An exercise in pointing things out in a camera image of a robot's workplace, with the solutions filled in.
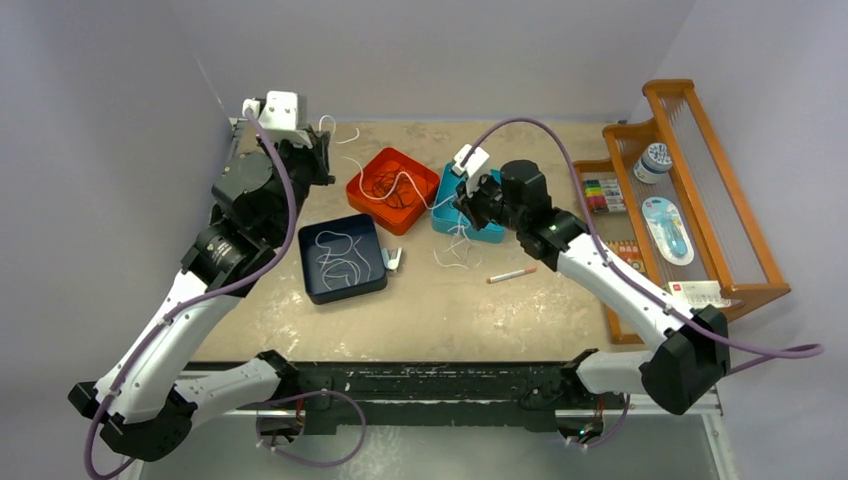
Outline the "aluminium frame rails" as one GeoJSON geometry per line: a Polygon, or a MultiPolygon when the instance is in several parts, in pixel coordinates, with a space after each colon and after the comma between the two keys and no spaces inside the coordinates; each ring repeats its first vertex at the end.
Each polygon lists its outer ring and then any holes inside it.
{"type": "Polygon", "coordinates": [[[688,413],[643,395],[532,409],[508,400],[309,402],[204,425],[130,479],[736,479],[710,393],[688,413]]]}

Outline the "blue blister pack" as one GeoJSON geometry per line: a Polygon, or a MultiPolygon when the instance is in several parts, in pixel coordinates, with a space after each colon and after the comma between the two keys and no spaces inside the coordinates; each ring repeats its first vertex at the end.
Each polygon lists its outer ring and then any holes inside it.
{"type": "Polygon", "coordinates": [[[689,265],[694,248],[677,206],[653,196],[641,202],[641,211],[660,256],[675,266],[689,265]]]}

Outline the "teal plastic tray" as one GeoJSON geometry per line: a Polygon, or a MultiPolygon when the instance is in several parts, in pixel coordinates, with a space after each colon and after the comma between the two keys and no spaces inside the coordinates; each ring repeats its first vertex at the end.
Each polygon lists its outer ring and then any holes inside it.
{"type": "Polygon", "coordinates": [[[456,187],[459,178],[451,171],[451,166],[446,164],[443,168],[440,184],[436,195],[435,208],[430,212],[431,227],[435,232],[453,235],[464,233],[470,240],[498,244],[505,238],[505,229],[499,225],[489,223],[481,230],[471,227],[468,218],[457,210],[453,202],[456,197],[456,187]]]}

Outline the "blue white jar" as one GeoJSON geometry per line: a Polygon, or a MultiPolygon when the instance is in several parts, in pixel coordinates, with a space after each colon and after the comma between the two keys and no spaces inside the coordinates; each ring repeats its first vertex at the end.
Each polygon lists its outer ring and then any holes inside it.
{"type": "Polygon", "coordinates": [[[661,142],[649,144],[633,166],[635,177],[644,184],[659,183],[672,169],[668,147],[661,142]]]}

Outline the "dark blue plastic tray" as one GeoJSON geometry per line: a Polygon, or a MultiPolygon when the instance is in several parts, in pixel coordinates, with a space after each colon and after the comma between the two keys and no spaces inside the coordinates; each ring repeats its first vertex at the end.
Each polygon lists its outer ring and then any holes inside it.
{"type": "Polygon", "coordinates": [[[315,305],[383,290],[388,285],[376,224],[367,214],[298,230],[304,288],[315,305]]]}

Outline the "white orange marker pen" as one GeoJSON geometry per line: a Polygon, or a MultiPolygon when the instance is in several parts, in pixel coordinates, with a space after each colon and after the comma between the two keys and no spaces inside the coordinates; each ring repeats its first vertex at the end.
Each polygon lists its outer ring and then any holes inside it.
{"type": "Polygon", "coordinates": [[[493,276],[488,277],[486,279],[486,283],[487,284],[496,284],[496,283],[512,280],[512,279],[515,279],[515,278],[520,278],[522,276],[526,276],[526,275],[529,275],[529,274],[533,274],[536,271],[537,271],[536,267],[527,267],[527,268],[520,269],[520,270],[515,270],[515,271],[506,272],[506,273],[502,273],[502,274],[498,274],[498,275],[493,275],[493,276]]]}

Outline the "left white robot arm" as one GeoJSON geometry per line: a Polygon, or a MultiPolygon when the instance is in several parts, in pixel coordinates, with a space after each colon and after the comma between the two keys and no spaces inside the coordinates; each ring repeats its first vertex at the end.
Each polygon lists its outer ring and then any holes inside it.
{"type": "Polygon", "coordinates": [[[311,188],[334,182],[329,132],[259,130],[257,140],[259,149],[231,157],[214,183],[209,223],[139,337],[103,377],[69,392],[89,422],[86,461],[96,442],[129,462],[157,461],[212,418],[260,402],[284,409],[297,399],[297,370],[275,351],[180,379],[214,327],[288,253],[311,188]]]}

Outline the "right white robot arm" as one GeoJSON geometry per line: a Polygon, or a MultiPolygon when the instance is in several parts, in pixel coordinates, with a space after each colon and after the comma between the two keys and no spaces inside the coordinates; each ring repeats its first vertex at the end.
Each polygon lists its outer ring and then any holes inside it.
{"type": "Polygon", "coordinates": [[[479,230],[496,224],[515,232],[531,258],[591,292],[647,346],[638,352],[590,352],[573,361],[561,392],[576,407],[599,394],[644,394],[681,415],[730,370],[727,320],[713,306],[696,309],[633,269],[574,214],[553,205],[536,163],[506,163],[499,177],[484,165],[453,161],[454,206],[479,230]]]}

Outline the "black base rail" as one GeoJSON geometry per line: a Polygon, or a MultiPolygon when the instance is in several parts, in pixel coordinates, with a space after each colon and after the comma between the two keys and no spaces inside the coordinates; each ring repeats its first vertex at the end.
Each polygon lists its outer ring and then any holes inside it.
{"type": "Polygon", "coordinates": [[[296,362],[261,410],[303,404],[305,432],[330,435],[342,425],[520,427],[534,433],[567,427],[561,411],[589,420],[598,406],[617,410],[621,394],[590,393],[570,361],[296,362]]]}

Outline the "orange plastic tray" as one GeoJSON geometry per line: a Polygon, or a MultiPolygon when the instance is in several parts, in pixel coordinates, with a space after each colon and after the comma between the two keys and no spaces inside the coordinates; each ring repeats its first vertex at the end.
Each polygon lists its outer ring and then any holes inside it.
{"type": "Polygon", "coordinates": [[[347,201],[389,233],[406,234],[435,205],[440,176],[431,168],[392,148],[382,149],[347,182],[347,201]]]}

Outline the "coloured marker set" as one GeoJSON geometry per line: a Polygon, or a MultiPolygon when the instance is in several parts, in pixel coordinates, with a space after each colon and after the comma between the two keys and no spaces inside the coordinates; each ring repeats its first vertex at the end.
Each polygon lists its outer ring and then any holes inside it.
{"type": "Polygon", "coordinates": [[[623,213],[627,210],[618,180],[588,179],[582,182],[582,187],[591,213],[623,213]]]}

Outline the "wooden shelf rack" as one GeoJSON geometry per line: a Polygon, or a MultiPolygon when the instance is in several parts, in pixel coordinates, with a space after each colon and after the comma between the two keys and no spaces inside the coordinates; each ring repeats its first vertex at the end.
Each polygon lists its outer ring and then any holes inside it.
{"type": "Polygon", "coordinates": [[[595,216],[606,241],[638,246],[642,272],[664,286],[671,281],[715,281],[729,321],[789,293],[790,286],[743,193],[730,161],[689,79],[657,79],[642,93],[651,117],[641,123],[609,125],[603,130],[609,156],[575,164],[579,180],[613,178],[619,182],[625,211],[595,216]],[[645,184],[633,171],[652,143],[665,144],[672,167],[661,181],[645,184]],[[641,208],[650,197],[675,205],[692,243],[692,262],[665,260],[653,240],[641,208]]]}

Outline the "small white stapler remover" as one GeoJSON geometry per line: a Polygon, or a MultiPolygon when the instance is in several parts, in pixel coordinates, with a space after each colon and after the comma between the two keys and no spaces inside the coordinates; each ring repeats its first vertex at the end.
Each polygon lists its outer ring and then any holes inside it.
{"type": "Polygon", "coordinates": [[[386,247],[382,247],[381,256],[384,268],[391,273],[396,273],[400,267],[402,253],[402,248],[389,249],[386,247]]]}

